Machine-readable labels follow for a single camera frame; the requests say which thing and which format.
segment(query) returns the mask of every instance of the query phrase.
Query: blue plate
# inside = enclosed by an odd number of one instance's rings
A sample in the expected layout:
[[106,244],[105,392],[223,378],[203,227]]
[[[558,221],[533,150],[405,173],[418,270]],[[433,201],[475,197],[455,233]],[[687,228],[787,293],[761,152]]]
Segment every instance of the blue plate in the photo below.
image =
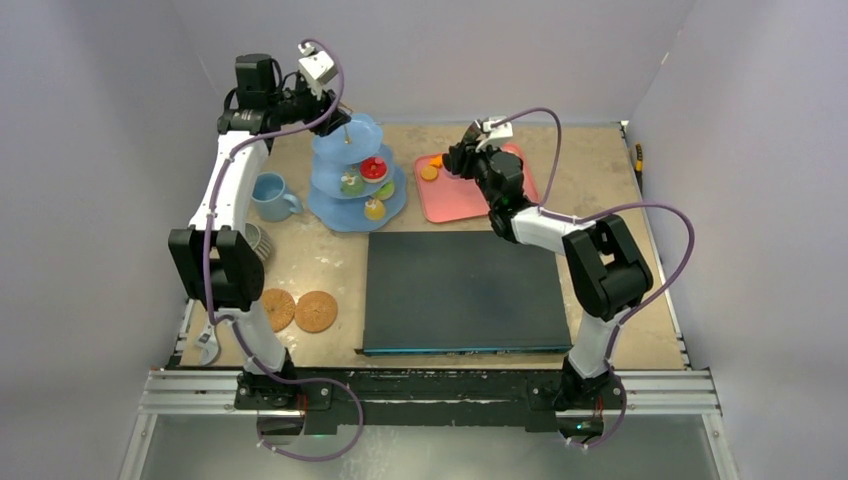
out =
[[326,137],[313,138],[312,150],[324,162],[352,165],[377,153],[383,142],[383,129],[364,113],[354,113],[346,129],[350,143],[345,143],[345,127],[340,127]]
[[335,163],[327,163],[321,160],[318,155],[312,157],[312,177],[310,181],[312,186],[326,193],[327,195],[341,200],[351,200],[354,198],[370,197],[374,195],[380,187],[386,182],[394,178],[395,164],[392,159],[392,149],[386,145],[380,145],[377,150],[377,156],[386,161],[389,171],[386,178],[377,183],[365,182],[365,190],[359,195],[345,195],[341,190],[341,178],[345,172],[350,171],[350,165],[338,165]]
[[339,200],[324,194],[315,185],[309,189],[307,197],[309,210],[331,230],[371,232],[388,223],[406,204],[406,175],[403,174],[403,169],[396,168],[392,180],[395,182],[395,193],[388,200],[383,201],[386,206],[386,216],[376,222],[365,218],[364,198]]

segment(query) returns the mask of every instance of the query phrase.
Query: mug handle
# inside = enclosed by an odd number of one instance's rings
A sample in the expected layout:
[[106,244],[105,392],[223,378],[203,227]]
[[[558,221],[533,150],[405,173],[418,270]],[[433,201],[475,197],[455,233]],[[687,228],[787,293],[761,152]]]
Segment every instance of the mug handle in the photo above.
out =
[[292,213],[303,213],[303,204],[300,203],[300,199],[292,195],[291,193],[286,193],[283,195],[284,200],[288,200],[289,203],[292,204],[292,208],[289,210]]

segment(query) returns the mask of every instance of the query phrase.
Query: gray wall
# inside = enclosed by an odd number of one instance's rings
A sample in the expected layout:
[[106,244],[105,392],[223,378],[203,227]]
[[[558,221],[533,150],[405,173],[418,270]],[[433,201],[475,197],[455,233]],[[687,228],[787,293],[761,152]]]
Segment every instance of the gray wall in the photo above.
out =
[[[698,231],[673,288],[745,478],[845,478],[848,5],[698,2],[628,137]],[[685,232],[651,215],[666,265]]]
[[694,0],[174,4],[221,95],[236,55],[265,51],[290,69],[312,36],[341,57],[345,102],[380,120],[467,122],[545,105],[596,122],[630,117]]
[[0,45],[0,477],[115,478],[220,99],[163,0],[0,2]]

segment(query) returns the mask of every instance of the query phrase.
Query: black mat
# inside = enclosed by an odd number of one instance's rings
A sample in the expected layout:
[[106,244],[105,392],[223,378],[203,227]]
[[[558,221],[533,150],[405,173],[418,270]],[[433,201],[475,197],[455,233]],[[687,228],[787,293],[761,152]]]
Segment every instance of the black mat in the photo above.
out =
[[570,347],[553,253],[492,232],[369,235],[366,355]]

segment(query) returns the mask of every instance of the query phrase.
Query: green toy pastry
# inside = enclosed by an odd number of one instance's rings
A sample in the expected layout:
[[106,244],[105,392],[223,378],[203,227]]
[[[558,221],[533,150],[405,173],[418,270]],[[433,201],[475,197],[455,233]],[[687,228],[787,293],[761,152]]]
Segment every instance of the green toy pastry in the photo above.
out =
[[395,182],[389,180],[385,185],[380,187],[379,190],[374,194],[374,198],[377,200],[388,200],[389,197],[395,194]]
[[361,195],[365,191],[365,182],[355,173],[345,172],[341,179],[342,193],[349,197]]

